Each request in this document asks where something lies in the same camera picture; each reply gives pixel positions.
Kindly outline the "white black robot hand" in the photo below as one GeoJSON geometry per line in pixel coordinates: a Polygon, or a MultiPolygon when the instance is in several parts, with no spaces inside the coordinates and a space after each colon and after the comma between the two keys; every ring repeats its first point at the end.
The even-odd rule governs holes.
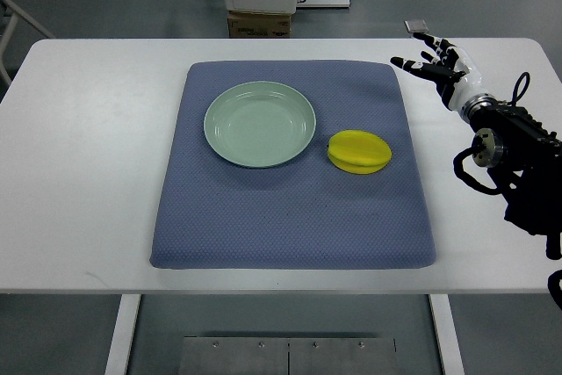
{"type": "Polygon", "coordinates": [[[394,56],[390,62],[412,76],[434,83],[448,110],[461,112],[472,97],[486,94],[481,73],[462,48],[427,33],[416,32],[413,37],[423,41],[434,53],[422,52],[422,61],[394,56]]]}

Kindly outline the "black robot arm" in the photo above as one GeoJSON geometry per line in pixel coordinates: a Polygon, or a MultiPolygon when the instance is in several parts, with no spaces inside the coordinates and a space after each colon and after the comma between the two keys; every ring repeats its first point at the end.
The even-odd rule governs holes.
{"type": "Polygon", "coordinates": [[[531,235],[546,238],[545,254],[561,258],[561,140],[518,101],[530,85],[522,73],[508,101],[477,98],[465,117],[474,136],[453,159],[457,178],[475,191],[501,195],[504,219],[531,235]]]}

